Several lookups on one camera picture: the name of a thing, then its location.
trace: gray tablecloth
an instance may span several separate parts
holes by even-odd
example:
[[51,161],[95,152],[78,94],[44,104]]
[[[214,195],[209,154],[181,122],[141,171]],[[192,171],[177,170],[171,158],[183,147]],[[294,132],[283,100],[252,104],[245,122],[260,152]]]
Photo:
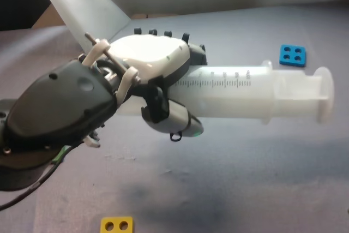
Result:
[[[99,130],[101,148],[72,151],[36,193],[0,213],[1,233],[97,233],[102,217],[116,216],[134,217],[136,233],[349,232],[348,7],[135,20],[116,38],[138,26],[191,33],[210,65],[270,59],[278,68],[281,44],[305,46],[307,73],[333,73],[333,119],[207,118],[201,136],[173,143],[141,117],[115,115]],[[1,97],[79,52],[64,27],[0,33]]]

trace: syringe barrel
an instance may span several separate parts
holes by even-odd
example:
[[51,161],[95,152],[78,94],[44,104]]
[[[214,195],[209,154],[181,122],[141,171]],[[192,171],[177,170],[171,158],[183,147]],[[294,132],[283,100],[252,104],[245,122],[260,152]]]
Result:
[[[268,122],[273,116],[314,116],[322,121],[332,110],[333,80],[328,69],[319,72],[306,76],[301,70],[273,70],[268,61],[258,67],[192,66],[169,88],[169,98],[196,117]],[[139,115],[145,105],[142,98],[130,98],[117,112]]]

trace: dark background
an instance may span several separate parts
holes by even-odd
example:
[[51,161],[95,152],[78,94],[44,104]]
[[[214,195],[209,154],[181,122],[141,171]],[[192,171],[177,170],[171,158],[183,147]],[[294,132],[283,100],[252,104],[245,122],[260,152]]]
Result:
[[31,28],[49,0],[0,0],[0,31]]

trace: robotic hand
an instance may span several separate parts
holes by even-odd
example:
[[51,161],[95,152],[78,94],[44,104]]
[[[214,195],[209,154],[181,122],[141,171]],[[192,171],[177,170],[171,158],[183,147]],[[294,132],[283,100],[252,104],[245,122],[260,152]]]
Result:
[[19,99],[0,100],[0,190],[33,184],[0,210],[29,195],[54,172],[64,156],[35,183],[63,146],[70,146],[67,153],[83,142],[99,147],[95,129],[131,95],[145,99],[143,119],[171,140],[203,132],[184,105],[167,97],[167,89],[190,65],[207,64],[204,46],[189,44],[188,34],[182,40],[171,38],[171,32],[156,35],[156,30],[141,35],[137,28],[135,35],[110,45],[86,34],[94,45],[89,54],[43,75]]

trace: blue block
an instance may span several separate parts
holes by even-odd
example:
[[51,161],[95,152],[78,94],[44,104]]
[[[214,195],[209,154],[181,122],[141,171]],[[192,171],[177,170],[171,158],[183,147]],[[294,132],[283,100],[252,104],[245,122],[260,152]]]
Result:
[[280,49],[280,64],[305,67],[306,52],[303,46],[282,45]]

